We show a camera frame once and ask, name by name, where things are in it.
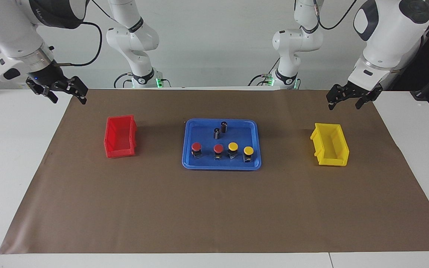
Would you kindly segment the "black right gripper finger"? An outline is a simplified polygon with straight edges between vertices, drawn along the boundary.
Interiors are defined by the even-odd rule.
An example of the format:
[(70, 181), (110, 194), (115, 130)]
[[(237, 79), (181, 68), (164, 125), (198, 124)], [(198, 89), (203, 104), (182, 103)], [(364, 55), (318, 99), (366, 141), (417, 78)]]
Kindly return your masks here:
[(89, 89), (84, 82), (78, 76), (73, 76), (67, 78), (66, 83), (65, 93), (75, 96), (82, 105), (85, 105), (87, 102), (86, 95)]
[(58, 97), (50, 90), (48, 86), (41, 86), (31, 79), (26, 79), (26, 85), (36, 94), (48, 98), (52, 103), (58, 102)]

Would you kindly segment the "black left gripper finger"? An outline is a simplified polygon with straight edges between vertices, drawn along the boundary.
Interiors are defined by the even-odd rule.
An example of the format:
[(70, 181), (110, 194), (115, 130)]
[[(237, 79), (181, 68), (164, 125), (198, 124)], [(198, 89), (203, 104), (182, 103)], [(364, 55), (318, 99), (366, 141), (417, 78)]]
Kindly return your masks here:
[(348, 98), (349, 92), (346, 86), (333, 85), (326, 94), (329, 110), (334, 110), (337, 103), (347, 100)]
[(374, 102), (382, 92), (382, 89), (373, 89), (368, 93), (363, 93), (355, 104), (356, 109), (360, 109), (365, 103)]

